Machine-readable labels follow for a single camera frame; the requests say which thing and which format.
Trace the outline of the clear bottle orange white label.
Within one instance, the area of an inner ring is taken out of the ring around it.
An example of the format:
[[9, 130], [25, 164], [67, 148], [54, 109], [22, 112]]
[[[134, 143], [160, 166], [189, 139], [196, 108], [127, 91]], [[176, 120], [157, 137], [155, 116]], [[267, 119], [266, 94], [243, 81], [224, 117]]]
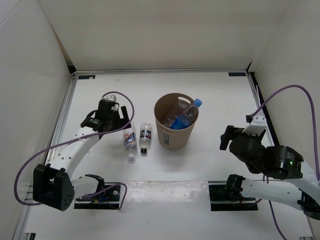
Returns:
[[137, 137], [134, 123], [131, 123], [129, 128], [123, 130], [122, 138], [124, 151], [127, 155], [128, 162], [133, 163], [137, 154]]

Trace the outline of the clear Pepsi bottle black cap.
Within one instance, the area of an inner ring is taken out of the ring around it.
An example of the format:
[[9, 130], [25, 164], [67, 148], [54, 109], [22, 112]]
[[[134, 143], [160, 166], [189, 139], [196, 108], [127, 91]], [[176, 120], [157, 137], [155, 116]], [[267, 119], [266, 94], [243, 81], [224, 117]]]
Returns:
[[142, 155], [147, 155], [152, 141], [152, 125], [144, 122], [139, 130], [139, 147]]

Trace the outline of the water bottle blue cap label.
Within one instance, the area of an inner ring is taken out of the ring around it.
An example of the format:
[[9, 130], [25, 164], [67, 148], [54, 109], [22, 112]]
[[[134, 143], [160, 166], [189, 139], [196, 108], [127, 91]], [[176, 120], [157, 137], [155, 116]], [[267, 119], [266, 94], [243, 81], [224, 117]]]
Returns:
[[170, 129], [183, 130], [190, 127], [196, 121], [201, 105], [202, 101], [196, 98], [193, 103], [189, 104], [175, 119]]

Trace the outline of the clear bottle white cap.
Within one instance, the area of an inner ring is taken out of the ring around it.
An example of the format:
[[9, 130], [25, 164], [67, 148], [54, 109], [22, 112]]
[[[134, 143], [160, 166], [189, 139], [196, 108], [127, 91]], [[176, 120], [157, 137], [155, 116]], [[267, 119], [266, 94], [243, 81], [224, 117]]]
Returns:
[[187, 101], [186, 99], [178, 99], [166, 114], [161, 124], [166, 128], [170, 128], [176, 118], [190, 105], [190, 103], [191, 102], [189, 100]]

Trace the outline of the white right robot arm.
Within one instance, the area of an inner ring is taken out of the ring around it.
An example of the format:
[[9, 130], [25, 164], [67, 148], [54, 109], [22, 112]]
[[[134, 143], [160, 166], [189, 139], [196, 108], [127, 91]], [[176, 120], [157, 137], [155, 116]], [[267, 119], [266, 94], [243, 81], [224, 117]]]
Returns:
[[252, 174], [263, 174], [275, 180], [294, 185], [285, 188], [279, 185], [255, 183], [237, 174], [228, 176], [224, 193], [230, 200], [258, 198], [281, 203], [299, 211], [307, 217], [320, 218], [320, 185], [315, 171], [294, 149], [278, 145], [262, 145], [264, 132], [246, 133], [244, 128], [228, 125], [220, 137], [220, 150], [229, 150], [245, 163]]

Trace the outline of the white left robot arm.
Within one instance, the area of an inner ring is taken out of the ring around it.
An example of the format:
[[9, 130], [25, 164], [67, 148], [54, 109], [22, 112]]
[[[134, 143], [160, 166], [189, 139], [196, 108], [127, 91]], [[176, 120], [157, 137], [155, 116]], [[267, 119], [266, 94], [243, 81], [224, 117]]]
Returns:
[[119, 106], [115, 95], [108, 95], [99, 101], [98, 108], [91, 111], [81, 123], [72, 143], [47, 164], [38, 164], [33, 171], [34, 201], [65, 211], [76, 200], [95, 202], [106, 197], [109, 190], [104, 179], [98, 175], [86, 174], [73, 178], [81, 160], [108, 132], [115, 133], [129, 128], [128, 112]]

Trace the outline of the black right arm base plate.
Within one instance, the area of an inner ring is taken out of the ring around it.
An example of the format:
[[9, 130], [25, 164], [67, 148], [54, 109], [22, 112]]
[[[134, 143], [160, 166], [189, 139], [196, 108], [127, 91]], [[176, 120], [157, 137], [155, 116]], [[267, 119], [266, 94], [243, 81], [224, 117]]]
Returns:
[[212, 212], [257, 211], [254, 197], [242, 197], [238, 193], [227, 192], [224, 184], [208, 186], [210, 209]]

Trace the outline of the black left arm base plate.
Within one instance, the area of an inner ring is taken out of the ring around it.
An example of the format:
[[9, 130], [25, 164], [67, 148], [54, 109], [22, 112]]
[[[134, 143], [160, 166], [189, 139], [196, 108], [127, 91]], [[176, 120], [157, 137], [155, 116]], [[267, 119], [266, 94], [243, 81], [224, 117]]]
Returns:
[[84, 201], [82, 198], [74, 201], [75, 210], [120, 210], [128, 193], [125, 183], [107, 182], [100, 186], [97, 191], [99, 195]]

